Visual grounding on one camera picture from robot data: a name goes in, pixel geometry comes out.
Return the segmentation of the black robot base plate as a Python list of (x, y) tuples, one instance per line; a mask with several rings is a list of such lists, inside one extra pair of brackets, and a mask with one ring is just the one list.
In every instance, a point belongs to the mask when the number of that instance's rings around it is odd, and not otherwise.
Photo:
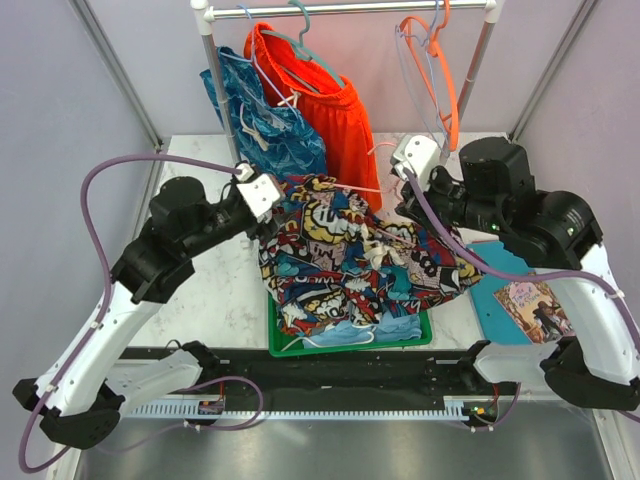
[(464, 403), (465, 421), (477, 425), (486, 406), (518, 390), (513, 382), (492, 386), (472, 372), (460, 351), (360, 351), (276, 358), (266, 350), (215, 349), (195, 396), (206, 406), (251, 410), (435, 409), (445, 400)]

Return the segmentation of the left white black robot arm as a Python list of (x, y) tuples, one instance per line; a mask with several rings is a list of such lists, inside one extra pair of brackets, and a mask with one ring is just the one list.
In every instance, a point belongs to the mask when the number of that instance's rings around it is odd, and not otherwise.
[(113, 366), (140, 328), (194, 274), (194, 257), (239, 234), (272, 235), (271, 211), (283, 197), (268, 174), (232, 180), (218, 203), (207, 201), (193, 177), (172, 178), (160, 188), (140, 235), (111, 269), (110, 293), (45, 374), (13, 389), (25, 409), (38, 412), (49, 440), (90, 449), (141, 405), (189, 387), (198, 393), (216, 388), (217, 359), (198, 341), (124, 373)]

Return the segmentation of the pink hanger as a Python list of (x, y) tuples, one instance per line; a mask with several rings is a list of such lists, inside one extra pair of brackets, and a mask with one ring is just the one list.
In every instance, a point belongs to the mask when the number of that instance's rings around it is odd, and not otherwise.
[[(339, 159), (339, 155), (336, 152), (333, 152), (332, 150), (329, 150), (327, 153), (327, 167), (330, 174), (340, 173), (341, 160)], [(340, 183), (339, 181), (336, 181), (334, 183), (334, 186), (342, 190), (349, 190), (349, 191), (354, 191), (358, 193), (363, 193), (364, 196), (371, 194), (374, 197), (376, 197), (379, 202), (382, 202), (382, 197), (385, 195), (390, 195), (391, 193), (393, 193), (397, 197), (397, 199), (400, 200), (401, 197), (399, 196), (398, 188), (401, 186), (401, 184), (402, 184), (402, 179), (395, 177), (395, 182), (385, 190), (354, 186), (354, 185)], [(400, 242), (409, 247), (416, 247), (423, 242), (423, 239), (419, 237), (418, 232), (414, 231), (414, 225), (399, 224), (399, 227), (413, 228), (413, 232), (409, 232), (407, 235), (404, 235), (400, 230), (398, 230), (396, 233), (393, 233), (390, 231), (390, 227), (391, 227), (391, 224), (380, 222), (376, 226), (369, 226), (369, 230), (371, 232), (376, 232), (377, 235), (382, 235), (386, 238), (392, 239), (395, 242)]]

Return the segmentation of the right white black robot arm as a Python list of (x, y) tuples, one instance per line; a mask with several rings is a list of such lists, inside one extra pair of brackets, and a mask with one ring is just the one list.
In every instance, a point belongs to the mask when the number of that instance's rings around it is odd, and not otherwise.
[(471, 264), (479, 258), (451, 235), (464, 228), (497, 236), (547, 284), (572, 326), (569, 337), (545, 344), (479, 341), (458, 368), (467, 392), (492, 383), (543, 383), (582, 408), (639, 413), (639, 328), (611, 272), (603, 234), (580, 196), (535, 186), (523, 147), (485, 137), (459, 154), (462, 176), (441, 164), (438, 144), (404, 137), (391, 157), (404, 186), (397, 212), (429, 229)]

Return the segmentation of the comic print shorts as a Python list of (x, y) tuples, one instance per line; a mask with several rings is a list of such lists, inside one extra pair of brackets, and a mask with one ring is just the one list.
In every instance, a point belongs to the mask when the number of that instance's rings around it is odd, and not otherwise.
[(362, 194), (324, 175), (283, 182), (285, 218), (259, 247), (276, 326), (310, 337), (349, 322), (416, 314), (447, 303), (482, 273), (415, 223), (376, 217)]

